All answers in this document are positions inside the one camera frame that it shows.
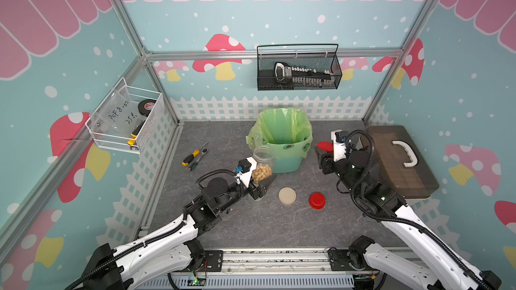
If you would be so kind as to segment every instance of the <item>black electrical tape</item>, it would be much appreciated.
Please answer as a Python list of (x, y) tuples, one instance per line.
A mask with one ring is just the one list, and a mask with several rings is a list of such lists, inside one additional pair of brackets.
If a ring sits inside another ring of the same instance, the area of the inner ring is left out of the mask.
[(138, 111), (141, 115), (145, 115), (146, 117), (151, 114), (152, 109), (156, 105), (156, 100), (147, 99), (143, 100), (138, 104)]

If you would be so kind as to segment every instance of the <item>gray table surface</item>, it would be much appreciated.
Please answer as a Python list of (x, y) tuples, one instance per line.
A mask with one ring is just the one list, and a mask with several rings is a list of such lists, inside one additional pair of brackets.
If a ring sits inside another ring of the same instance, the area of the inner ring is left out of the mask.
[[(215, 169), (234, 169), (239, 160), (250, 157), (245, 136), (254, 121), (186, 122), (168, 172), (150, 231), (181, 215), (181, 209), (199, 194), (195, 180)], [(405, 246), (382, 224), (363, 217), (349, 195), (335, 189), (335, 174), (323, 175), (317, 167), (313, 146), (330, 141), (332, 130), (364, 129), (362, 121), (313, 121), (313, 144), (300, 169), (279, 174), (261, 201), (249, 197), (232, 206), (229, 214), (210, 232), (199, 236), (204, 248), (228, 247), (347, 247), (360, 235), (383, 246)], [(195, 148), (209, 140), (208, 153), (194, 171), (181, 162)], [(283, 205), (278, 192), (283, 187), (296, 191), (292, 205)], [(308, 198), (314, 192), (326, 197), (323, 209), (313, 209)]]

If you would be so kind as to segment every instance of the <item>red lid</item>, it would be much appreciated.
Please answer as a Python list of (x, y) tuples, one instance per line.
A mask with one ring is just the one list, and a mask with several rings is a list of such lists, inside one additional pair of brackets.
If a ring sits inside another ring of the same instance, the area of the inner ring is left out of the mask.
[(308, 204), (314, 209), (322, 209), (326, 203), (326, 198), (321, 193), (313, 193), (308, 200)]

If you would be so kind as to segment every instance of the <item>toolbox handle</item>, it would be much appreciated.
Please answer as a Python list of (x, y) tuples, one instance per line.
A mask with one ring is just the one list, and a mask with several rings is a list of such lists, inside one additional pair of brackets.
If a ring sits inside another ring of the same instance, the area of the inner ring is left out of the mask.
[(407, 153), (407, 155), (409, 156), (410, 162), (409, 163), (403, 163), (405, 168), (411, 168), (411, 167), (414, 167), (415, 165), (417, 165), (416, 154), (414, 153), (412, 148), (410, 148), (410, 146), (406, 142), (400, 141), (400, 140), (393, 140), (392, 144), (393, 145), (400, 145), (400, 146), (402, 146), (403, 149), (405, 149), (405, 152)]

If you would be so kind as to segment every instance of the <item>black cable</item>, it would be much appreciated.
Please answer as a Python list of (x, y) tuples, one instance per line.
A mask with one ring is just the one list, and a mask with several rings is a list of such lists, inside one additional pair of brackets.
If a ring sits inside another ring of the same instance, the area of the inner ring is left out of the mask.
[(168, 282), (170, 283), (170, 285), (172, 286), (172, 288), (174, 290), (180, 290), (175, 284), (174, 284), (174, 281), (172, 281), (172, 276), (170, 275), (170, 273), (167, 274), (168, 276)]
[(195, 182), (195, 185), (197, 186), (198, 189), (203, 190), (204, 186), (201, 185), (201, 182), (203, 180), (205, 180), (206, 178), (211, 177), (213, 175), (217, 175), (219, 173), (227, 173), (227, 174), (229, 174), (229, 175), (231, 175), (233, 177), (236, 176), (236, 173), (234, 171), (229, 170), (229, 169), (216, 169), (215, 171), (210, 171), (208, 173), (205, 173), (201, 177), (199, 177), (197, 179), (197, 181)]
[(455, 263), (457, 263), (457, 265), (464, 271), (465, 275), (470, 277), (473, 281), (475, 281), (481, 287), (483, 287), (487, 290), (492, 290), (491, 287), (489, 287), (484, 281), (482, 281), (479, 277), (477, 277), (476, 274), (473, 271), (471, 271), (464, 264), (464, 262), (462, 262), (462, 260), (458, 256), (455, 255), (455, 253), (453, 253), (453, 251), (448, 247), (448, 245), (446, 245), (446, 243), (444, 243), (439, 237), (437, 237), (435, 234), (433, 234), (431, 231), (429, 231), (429, 229), (423, 227), (422, 225), (419, 225), (416, 222), (408, 220), (408, 219), (397, 218), (397, 217), (396, 218), (383, 217), (383, 216), (371, 214), (368, 210), (366, 210), (364, 207), (362, 207), (362, 206), (360, 206), (360, 204), (358, 204), (357, 199), (356, 199), (356, 190), (362, 184), (362, 182), (365, 180), (365, 177), (367, 177), (367, 175), (369, 174), (369, 169), (371, 168), (372, 161), (375, 157), (375, 142), (372, 139), (369, 132), (364, 131), (364, 130), (354, 130), (346, 137), (346, 146), (348, 146), (348, 142), (349, 143), (351, 142), (352, 136), (354, 136), (356, 134), (362, 134), (364, 137), (367, 138), (367, 140), (369, 141), (369, 145), (370, 145), (370, 152), (369, 152), (369, 158), (367, 159), (367, 163), (364, 167), (364, 170), (362, 171), (362, 174), (358, 178), (357, 182), (355, 184), (353, 184), (351, 192), (350, 192), (350, 196), (351, 196), (352, 201), (355, 204), (355, 206), (358, 207), (358, 209), (360, 209), (366, 216), (368, 216), (372, 219), (375, 219), (378, 221), (384, 221), (384, 222), (395, 222), (395, 223), (407, 224), (407, 225), (410, 225), (410, 226), (418, 229), (420, 233), (424, 233), (424, 234), (428, 235), (429, 238), (431, 238), (435, 243), (437, 243), (437, 245), (439, 245), (446, 252), (446, 254), (450, 256), (450, 258)]
[(380, 280), (380, 283), (373, 289), (373, 290), (380, 290), (384, 286), (385, 280), (387, 279), (387, 274), (384, 272), (382, 275), (382, 279)]
[(172, 229), (172, 230), (170, 230), (168, 232), (165, 232), (163, 234), (151, 237), (150, 239), (145, 240), (144, 242), (138, 243), (138, 244), (128, 248), (127, 250), (125, 250), (123, 252), (120, 252), (119, 254), (115, 255), (114, 257), (112, 257), (111, 259), (107, 260), (103, 264), (100, 264), (98, 267), (94, 268), (92, 271), (89, 271), (88, 273), (83, 274), (79, 279), (75, 280), (72, 284), (70, 284), (68, 287), (66, 287), (65, 290), (72, 290), (72, 289), (74, 289), (75, 287), (80, 285), (82, 282), (90, 279), (93, 275), (95, 275), (95, 274), (97, 274), (97, 273), (99, 273), (101, 271), (104, 271), (104, 269), (107, 268), (107, 266), (110, 265), (111, 263), (116, 262), (117, 260), (123, 258), (124, 256), (128, 255), (129, 253), (133, 253), (134, 251), (136, 251), (139, 248), (147, 246), (148, 244), (154, 243), (156, 241), (159, 241), (159, 240), (161, 240), (161, 239), (163, 239), (163, 238), (165, 238), (167, 236), (170, 236), (170, 235), (176, 233), (184, 225), (186, 225), (186, 223), (185, 223), (186, 222), (186, 217), (187, 217), (187, 214), (186, 214), (186, 206), (185, 206), (185, 207), (183, 207), (183, 221), (178, 226), (176, 226), (174, 229)]

